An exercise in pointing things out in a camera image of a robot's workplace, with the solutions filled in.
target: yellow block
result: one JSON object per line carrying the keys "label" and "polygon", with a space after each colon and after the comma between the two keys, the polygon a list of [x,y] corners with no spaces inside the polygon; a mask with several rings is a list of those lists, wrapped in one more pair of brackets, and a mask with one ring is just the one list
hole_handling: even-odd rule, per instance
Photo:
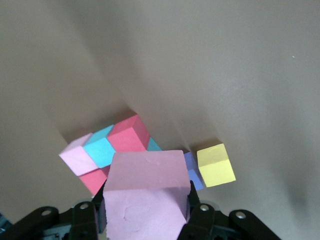
{"label": "yellow block", "polygon": [[236,180],[225,145],[199,150],[198,167],[207,188]]}

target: silver screw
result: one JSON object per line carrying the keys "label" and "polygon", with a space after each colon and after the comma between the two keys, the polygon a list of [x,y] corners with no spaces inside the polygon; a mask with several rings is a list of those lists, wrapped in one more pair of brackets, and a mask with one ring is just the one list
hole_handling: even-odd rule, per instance
{"label": "silver screw", "polygon": [[202,205],[200,206],[200,209],[201,209],[202,211],[204,211],[204,212],[209,211],[209,207],[208,207],[207,205],[205,205],[205,204],[202,204]]}
{"label": "silver screw", "polygon": [[80,209],[86,209],[87,207],[89,207],[88,203],[84,203],[80,206]]}
{"label": "silver screw", "polygon": [[235,215],[238,219],[245,219],[247,217],[242,211],[237,211]]}
{"label": "silver screw", "polygon": [[41,213],[42,216],[47,216],[51,213],[51,210],[45,210]]}

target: pink cube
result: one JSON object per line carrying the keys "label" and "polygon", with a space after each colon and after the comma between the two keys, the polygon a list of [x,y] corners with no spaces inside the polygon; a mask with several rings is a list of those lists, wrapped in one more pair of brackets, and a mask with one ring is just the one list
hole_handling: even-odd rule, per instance
{"label": "pink cube", "polygon": [[77,176],[92,172],[98,168],[98,166],[84,149],[84,145],[89,140],[91,135],[92,133],[89,133],[72,141],[59,154],[60,158],[62,158],[62,160]]}
{"label": "pink cube", "polygon": [[89,189],[92,195],[96,195],[101,186],[108,178],[110,166],[99,168],[85,175],[80,176],[80,180]]}
{"label": "pink cube", "polygon": [[190,188],[181,150],[116,152],[103,190],[107,237],[176,240]]}
{"label": "pink cube", "polygon": [[116,152],[143,152],[148,149],[150,134],[135,115],[114,125],[107,139]]}

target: cube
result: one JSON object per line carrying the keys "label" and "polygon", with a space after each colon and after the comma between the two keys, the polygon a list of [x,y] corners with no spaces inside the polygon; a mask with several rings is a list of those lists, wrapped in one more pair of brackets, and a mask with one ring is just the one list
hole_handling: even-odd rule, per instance
{"label": "cube", "polygon": [[118,122],[107,138],[117,152],[142,152],[148,148],[150,134],[135,115]]}
{"label": "cube", "polygon": [[236,180],[225,145],[219,144],[197,152],[198,166],[207,187]]}
{"label": "cube", "polygon": [[89,172],[80,176],[79,178],[94,196],[98,193],[101,186],[107,180],[109,170],[110,170],[110,166],[106,166],[104,168],[98,168],[92,172]]}
{"label": "cube", "polygon": [[189,178],[194,183],[195,190],[205,188],[201,174],[199,172],[198,164],[191,152],[184,154],[186,168],[188,169]]}
{"label": "cube", "polygon": [[84,145],[85,151],[99,168],[109,166],[116,152],[107,139],[107,136],[113,127],[114,125],[111,125],[97,131]]}
{"label": "cube", "polygon": [[89,173],[96,170],[98,166],[87,154],[84,149],[84,144],[92,136],[89,133],[72,141],[60,154],[60,158],[67,164],[67,166],[77,176]]}
{"label": "cube", "polygon": [[147,151],[162,151],[162,149],[159,147],[156,141],[152,137],[150,137]]}
{"label": "cube", "polygon": [[190,188],[180,150],[116,152],[103,190],[107,237],[176,240]]}

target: gray background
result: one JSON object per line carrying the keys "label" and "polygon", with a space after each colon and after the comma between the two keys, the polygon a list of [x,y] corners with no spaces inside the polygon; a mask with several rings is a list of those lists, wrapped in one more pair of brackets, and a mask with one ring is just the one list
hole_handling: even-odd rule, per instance
{"label": "gray background", "polygon": [[319,238],[319,41],[316,0],[1,1],[0,212],[89,198],[59,152],[136,112],[166,150],[225,143],[203,200]]}

